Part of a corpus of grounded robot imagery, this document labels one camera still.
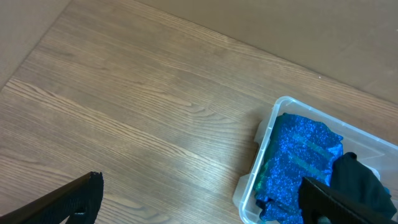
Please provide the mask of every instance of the dark green fabric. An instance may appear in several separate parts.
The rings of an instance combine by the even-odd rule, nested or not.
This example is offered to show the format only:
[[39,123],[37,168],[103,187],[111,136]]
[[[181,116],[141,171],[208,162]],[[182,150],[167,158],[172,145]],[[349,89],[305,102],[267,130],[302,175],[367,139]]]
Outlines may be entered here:
[[346,153],[333,163],[330,187],[388,219],[397,212],[383,185],[371,170],[356,160],[353,152]]

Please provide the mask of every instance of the white plastic bin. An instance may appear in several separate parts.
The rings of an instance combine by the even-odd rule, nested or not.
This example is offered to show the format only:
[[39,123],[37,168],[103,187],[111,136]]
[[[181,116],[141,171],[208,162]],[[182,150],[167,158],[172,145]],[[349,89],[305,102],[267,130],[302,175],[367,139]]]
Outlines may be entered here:
[[[385,187],[398,186],[397,146],[318,111],[296,99],[283,96],[276,101],[269,120],[264,120],[260,123],[254,138],[254,141],[260,145],[256,161],[251,173],[239,179],[233,195],[233,202],[239,208],[239,215],[244,223],[263,223],[259,218],[261,209],[256,206],[253,185],[259,168],[263,163],[263,157],[275,119],[283,113],[297,114],[325,123],[334,133],[344,137],[342,141],[344,153],[354,152],[357,154],[358,161],[368,167],[372,167],[373,172]],[[397,198],[393,195],[392,199],[394,204],[397,205]]]

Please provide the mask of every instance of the blue cloth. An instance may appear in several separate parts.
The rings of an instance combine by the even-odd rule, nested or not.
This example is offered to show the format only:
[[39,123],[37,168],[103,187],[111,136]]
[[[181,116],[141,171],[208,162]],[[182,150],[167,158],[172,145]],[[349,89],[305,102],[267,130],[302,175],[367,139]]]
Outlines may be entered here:
[[254,190],[261,220],[303,223],[299,209],[302,177],[329,185],[333,162],[343,155],[343,137],[303,116],[278,116]]

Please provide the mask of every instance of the white plastic bin corner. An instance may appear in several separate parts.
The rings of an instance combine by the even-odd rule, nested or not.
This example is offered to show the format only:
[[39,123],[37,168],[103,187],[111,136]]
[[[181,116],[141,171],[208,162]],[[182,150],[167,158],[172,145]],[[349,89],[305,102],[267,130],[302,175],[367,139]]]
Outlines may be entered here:
[[[253,185],[263,163],[269,138],[274,127],[275,119],[283,113],[297,114],[314,121],[325,123],[334,133],[344,137],[344,153],[354,152],[358,161],[372,167],[372,171],[381,180],[383,186],[393,188],[398,186],[398,147],[378,137],[346,124],[330,115],[312,108],[289,96],[279,98],[274,105],[269,120],[263,120],[254,141],[260,145],[256,161],[250,174],[239,179],[233,195],[233,203],[239,208],[239,216],[244,223],[263,223],[259,214],[261,209],[256,206]],[[392,192],[392,201],[398,205],[398,195]]]

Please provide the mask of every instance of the wooden table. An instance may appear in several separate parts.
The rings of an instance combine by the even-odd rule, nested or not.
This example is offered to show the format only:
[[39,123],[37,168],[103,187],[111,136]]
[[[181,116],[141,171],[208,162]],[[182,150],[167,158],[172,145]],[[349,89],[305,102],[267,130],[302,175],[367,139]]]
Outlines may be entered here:
[[392,103],[132,0],[74,0],[0,94],[0,214],[94,170],[98,223],[241,223],[284,95],[398,144]]

